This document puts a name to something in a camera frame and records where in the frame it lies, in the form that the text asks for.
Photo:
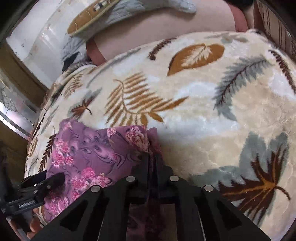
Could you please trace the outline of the person's left hand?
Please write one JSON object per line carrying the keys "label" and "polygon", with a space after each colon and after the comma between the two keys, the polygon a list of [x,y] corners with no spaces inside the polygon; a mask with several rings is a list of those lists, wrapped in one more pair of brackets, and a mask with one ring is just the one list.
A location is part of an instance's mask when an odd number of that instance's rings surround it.
{"label": "person's left hand", "polygon": [[37,217],[38,212],[39,212],[39,208],[34,208],[32,210],[33,217],[29,224],[30,231],[27,232],[25,235],[19,233],[17,224],[13,220],[9,220],[9,224],[11,228],[13,229],[13,231],[15,232],[15,234],[20,240],[31,240],[42,229],[41,222]]}

